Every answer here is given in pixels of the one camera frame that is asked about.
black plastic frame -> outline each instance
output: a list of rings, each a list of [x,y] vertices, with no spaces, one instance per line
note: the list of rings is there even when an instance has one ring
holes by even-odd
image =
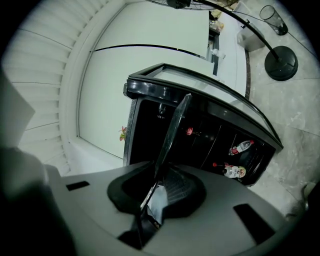
[[[223,100],[221,100],[221,99],[219,99],[217,97],[214,97],[214,96],[212,96],[210,94],[207,94],[207,93],[205,93],[203,91],[200,91],[200,90],[197,90],[197,89],[194,89],[194,88],[191,88],[191,87],[187,87],[187,86],[185,86],[183,84],[179,84],[179,83],[176,83],[176,82],[163,80],[163,79],[159,79],[159,78],[155,78],[154,77],[156,74],[160,73],[161,71],[163,71],[165,69],[171,69],[171,70],[174,70],[174,71],[185,73],[187,75],[194,76],[198,80],[202,80],[202,81],[212,85],[213,87],[216,87],[216,88],[222,90],[223,92],[232,95],[237,100],[239,100],[240,102],[245,103],[249,108],[251,108],[253,111],[255,111],[264,120],[266,125],[273,132],[273,134],[271,134],[260,123],[258,123],[256,120],[254,120],[252,117],[250,117],[249,115],[247,115],[246,113],[244,113],[240,109],[238,109],[238,108],[236,108],[236,107],[224,102]],[[143,82],[144,85],[148,84],[149,91],[148,92],[147,91],[141,91],[140,90],[141,87],[139,86],[139,84],[137,84],[137,82]],[[200,95],[202,97],[205,97],[210,102],[212,102],[214,100],[215,104],[217,104],[217,105],[219,105],[219,106],[221,106],[221,107],[223,107],[223,108],[225,108],[227,110],[230,110],[231,112],[239,115],[241,118],[247,120],[249,123],[254,125],[254,127],[256,127],[258,129],[257,130],[258,134],[261,134],[261,133],[264,134],[264,136],[261,138],[262,140],[270,142],[270,139],[271,139],[271,141],[273,143],[270,143],[270,145],[273,146],[276,149],[276,151],[280,151],[281,149],[284,148],[284,146],[282,145],[281,140],[280,140],[277,132],[275,131],[275,129],[271,125],[270,121],[267,119],[267,117],[255,105],[253,105],[248,99],[246,99],[240,93],[238,93],[237,91],[229,88],[228,86],[224,85],[223,83],[221,83],[221,82],[219,82],[219,81],[217,81],[217,80],[215,80],[215,79],[213,79],[211,77],[203,75],[201,73],[195,72],[193,70],[182,68],[182,67],[178,67],[178,66],[174,66],[174,65],[171,65],[171,64],[160,63],[160,64],[145,68],[143,70],[140,70],[140,71],[138,71],[136,73],[133,73],[133,74],[129,75],[124,93],[127,94],[127,96],[131,98],[130,93],[133,93],[133,94],[134,93],[138,93],[138,94],[149,95],[150,96],[150,92],[152,92],[154,94],[154,96],[156,97],[157,95],[161,94],[158,91],[164,90],[163,87],[165,87],[166,90],[172,89],[172,88],[183,89],[183,91],[185,91],[186,93],[197,94],[197,95]]]

black lamp pole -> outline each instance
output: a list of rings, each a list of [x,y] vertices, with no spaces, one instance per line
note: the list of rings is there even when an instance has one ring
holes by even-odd
[[[213,8],[229,15],[236,19],[248,29],[250,29],[265,45],[270,52],[267,54],[264,61],[264,68],[266,73],[274,80],[286,81],[292,78],[298,70],[298,59],[293,50],[286,46],[277,46],[272,48],[271,45],[265,40],[265,38],[248,22],[234,14],[232,11],[225,9],[224,7],[217,5],[207,0],[194,0],[195,2],[212,6]]]

black slot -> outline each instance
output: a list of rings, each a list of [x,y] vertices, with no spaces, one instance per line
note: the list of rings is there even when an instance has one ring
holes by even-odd
[[[233,207],[236,214],[259,245],[275,234],[274,230],[248,204]]]
[[[87,181],[80,181],[80,182],[77,182],[77,183],[72,183],[72,184],[66,185],[66,188],[69,191],[72,191],[72,190],[77,190],[77,189],[84,188],[84,187],[89,186],[89,185],[90,184]]]

